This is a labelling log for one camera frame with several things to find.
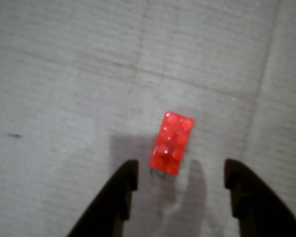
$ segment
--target dark speck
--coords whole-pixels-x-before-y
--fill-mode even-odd
[[[14,137],[14,138],[21,138],[22,135],[17,134],[17,133],[7,133],[6,134],[8,137]]]

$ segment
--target lego stud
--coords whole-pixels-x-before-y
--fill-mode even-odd
[[[187,137],[184,134],[178,134],[177,141],[179,144],[184,145],[187,143]]]
[[[182,158],[183,156],[183,150],[182,149],[179,149],[179,148],[175,148],[173,151],[172,151],[172,158],[177,160],[177,161],[180,161],[180,159]]]
[[[193,127],[193,122],[189,119],[185,119],[183,122],[182,122],[182,127],[184,129],[191,129]]]
[[[177,122],[178,122],[178,117],[176,116],[176,115],[169,115],[168,116],[168,119],[167,119],[167,121],[168,121],[168,123],[170,124],[170,125],[174,125],[174,124],[176,124]]]
[[[168,147],[165,144],[160,144],[157,146],[157,152],[161,155],[168,153]]]
[[[162,170],[163,166],[164,166],[164,163],[163,163],[162,159],[156,159],[156,160],[153,161],[153,166],[156,169]]]
[[[179,170],[179,166],[176,163],[170,163],[167,167],[167,171],[173,175],[177,174],[178,170]]]
[[[171,138],[173,137],[173,131],[168,127],[164,127],[162,129],[161,136],[165,141],[171,140]]]

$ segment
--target red lego brick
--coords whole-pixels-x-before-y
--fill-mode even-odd
[[[150,167],[176,175],[194,120],[171,111],[164,115],[150,158]]]

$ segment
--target lego brick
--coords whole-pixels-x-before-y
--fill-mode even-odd
[[[171,175],[178,173],[193,124],[192,118],[165,113],[150,158],[151,168]]]

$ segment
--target gray carpet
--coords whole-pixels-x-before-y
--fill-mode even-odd
[[[167,110],[195,119],[151,179]],[[296,215],[296,0],[0,0],[0,237],[64,237],[140,160],[124,236],[234,237],[223,162]]]

